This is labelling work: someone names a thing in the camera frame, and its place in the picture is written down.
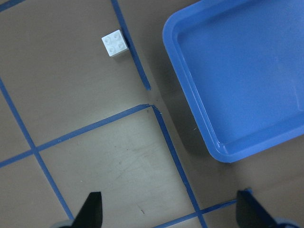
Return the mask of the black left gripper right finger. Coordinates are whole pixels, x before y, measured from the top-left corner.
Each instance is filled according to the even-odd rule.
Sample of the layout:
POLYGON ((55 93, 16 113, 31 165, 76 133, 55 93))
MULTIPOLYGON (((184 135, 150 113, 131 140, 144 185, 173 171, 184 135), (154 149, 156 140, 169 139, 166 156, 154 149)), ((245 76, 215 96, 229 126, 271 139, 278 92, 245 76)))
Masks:
POLYGON ((237 224, 240 228, 277 227, 277 222, 248 190, 237 192, 237 224))

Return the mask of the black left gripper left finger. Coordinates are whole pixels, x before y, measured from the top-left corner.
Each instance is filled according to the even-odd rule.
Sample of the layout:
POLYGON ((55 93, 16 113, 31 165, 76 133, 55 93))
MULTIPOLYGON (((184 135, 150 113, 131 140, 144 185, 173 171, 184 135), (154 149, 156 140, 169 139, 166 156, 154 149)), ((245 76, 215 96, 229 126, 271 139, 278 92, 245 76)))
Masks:
POLYGON ((75 220, 72 228, 101 228, 103 223, 103 208, 101 192, 89 193, 75 220))

